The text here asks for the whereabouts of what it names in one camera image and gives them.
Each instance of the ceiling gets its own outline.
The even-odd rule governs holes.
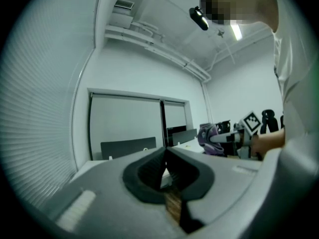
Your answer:
[[[203,69],[229,56],[231,53],[271,35],[263,23],[241,25],[243,39],[237,41],[230,26],[217,26],[209,23],[209,30],[203,31],[189,17],[188,10],[199,5],[199,0],[129,0],[135,3],[132,10],[134,21],[145,21],[157,26],[166,38],[166,43],[174,47]],[[224,31],[223,38],[217,35]]]

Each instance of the purple object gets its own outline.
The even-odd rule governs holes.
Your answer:
[[[218,135],[218,128],[215,124],[201,124],[197,136],[198,143],[204,148],[206,154],[224,157],[224,148],[222,148],[220,143],[212,143],[209,141],[214,135]]]

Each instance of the white shirt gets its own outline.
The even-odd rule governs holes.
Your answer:
[[[277,0],[275,74],[284,107],[286,142],[319,128],[319,43],[293,0]]]

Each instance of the person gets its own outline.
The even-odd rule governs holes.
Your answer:
[[[284,125],[252,138],[252,155],[283,147],[290,139],[318,130],[318,40],[293,0],[200,0],[213,23],[263,22],[275,41],[275,75],[284,108]]]

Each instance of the air vent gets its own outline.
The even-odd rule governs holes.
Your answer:
[[[115,7],[120,7],[128,10],[132,10],[134,6],[133,2],[126,1],[126,0],[117,0]]]

